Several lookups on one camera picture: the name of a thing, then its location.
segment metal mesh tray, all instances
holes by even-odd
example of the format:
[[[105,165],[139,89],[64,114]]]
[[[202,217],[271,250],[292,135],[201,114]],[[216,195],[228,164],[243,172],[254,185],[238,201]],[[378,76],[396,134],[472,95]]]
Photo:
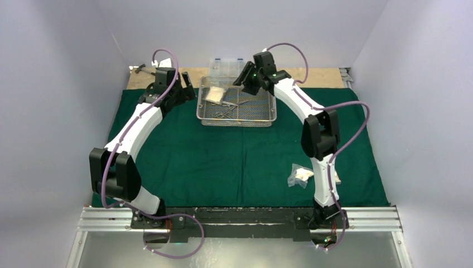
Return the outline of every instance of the metal mesh tray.
[[[242,92],[243,87],[232,85],[237,77],[233,76],[204,76],[200,80],[199,99],[197,101],[197,118],[205,126],[240,126],[240,127],[269,127],[276,120],[276,98],[266,90],[260,90],[256,96]],[[223,101],[241,103],[233,110],[229,107],[205,101],[210,87],[228,89]],[[221,113],[227,113],[230,118],[219,118]]]

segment white robotic arm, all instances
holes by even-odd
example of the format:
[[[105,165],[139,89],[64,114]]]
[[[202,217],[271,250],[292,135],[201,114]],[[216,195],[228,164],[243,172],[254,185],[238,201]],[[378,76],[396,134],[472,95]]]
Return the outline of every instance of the white robotic arm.
[[[336,190],[334,153],[340,142],[338,115],[336,110],[325,111],[314,102],[284,70],[278,71],[273,55],[266,50],[253,55],[234,85],[244,85],[243,92],[256,95],[262,88],[282,100],[297,115],[303,124],[301,145],[311,159],[315,193],[314,213],[311,228],[325,226],[340,214],[339,195]]]
[[[182,87],[180,76],[177,74],[177,80],[168,95],[158,101],[165,89],[171,85],[176,71],[170,65],[163,66],[161,62],[155,72],[155,82],[150,84],[144,95],[140,97],[127,124],[103,149],[94,148],[89,155],[94,192],[101,194],[102,181],[106,176],[106,196],[124,201],[140,211],[154,216],[165,215],[164,200],[141,186],[141,177],[134,160],[149,134],[161,123],[166,114],[174,106],[196,98],[189,75],[182,73],[186,87]],[[107,169],[106,163],[110,155],[113,155],[110,166],[114,166],[114,170]]]
[[[277,84],[274,85],[274,96],[282,102],[284,102],[299,118],[301,123],[304,124],[304,120],[309,115],[316,115],[322,113],[322,110],[314,110],[311,109],[304,100],[296,94],[293,90],[294,79],[292,78],[284,78],[279,81]],[[295,89],[301,94],[305,100],[311,102],[312,107],[323,108],[320,104],[314,102],[306,93],[304,93],[297,85],[294,85]],[[313,195],[314,200],[322,207],[331,206],[334,204],[334,200],[332,195],[330,194],[330,187],[329,187],[329,178],[327,174],[327,169],[330,168],[331,173],[331,180],[332,180],[332,187],[335,194],[336,199],[339,199],[339,195],[337,193],[335,187],[335,165],[328,165],[329,159],[332,157],[332,154],[325,156],[321,161],[316,159],[315,157],[311,157],[311,162],[313,166],[313,177],[315,180],[315,194]]]

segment wooden board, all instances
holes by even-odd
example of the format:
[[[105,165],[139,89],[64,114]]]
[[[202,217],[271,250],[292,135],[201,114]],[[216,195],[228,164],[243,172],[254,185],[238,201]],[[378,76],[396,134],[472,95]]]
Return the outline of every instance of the wooden board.
[[[145,67],[149,71],[154,71],[153,67]],[[286,70],[294,79],[302,80],[305,75],[305,68],[282,68]],[[154,76],[143,71],[138,74],[130,73],[127,89],[142,89],[153,83]],[[179,68],[179,71],[188,72],[194,88],[200,85],[200,78],[207,76],[209,68]],[[307,81],[302,86],[303,88],[343,88],[343,81],[341,80],[340,70],[338,68],[309,68],[309,75]]]

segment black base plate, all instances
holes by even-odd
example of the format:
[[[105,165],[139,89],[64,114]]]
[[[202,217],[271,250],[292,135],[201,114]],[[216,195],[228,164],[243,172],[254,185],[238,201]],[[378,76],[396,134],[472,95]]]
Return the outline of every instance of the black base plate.
[[[308,227],[312,207],[299,208],[176,208],[167,207],[167,214],[184,213],[197,218],[204,226],[205,237],[224,238],[291,238],[293,241],[311,241],[314,237]],[[341,216],[336,216],[342,226]],[[186,217],[173,217],[171,243],[185,243],[189,237],[200,237],[199,226]],[[146,218],[132,220],[133,229],[165,228],[165,221]]]

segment green cloth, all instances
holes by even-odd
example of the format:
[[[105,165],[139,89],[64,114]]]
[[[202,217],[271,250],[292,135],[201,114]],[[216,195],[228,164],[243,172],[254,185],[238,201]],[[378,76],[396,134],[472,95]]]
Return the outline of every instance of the green cloth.
[[[109,141],[133,114],[143,90],[124,90]],[[304,89],[323,106],[358,100],[351,89]],[[175,107],[150,134],[136,165],[142,185],[169,207],[310,207],[314,182],[288,187],[292,163],[312,168],[302,151],[302,125],[277,100],[271,127],[203,126],[197,101]],[[341,145],[360,127],[361,106],[338,109]],[[343,206],[388,206],[367,131],[336,159]],[[100,207],[94,194],[93,206]]]

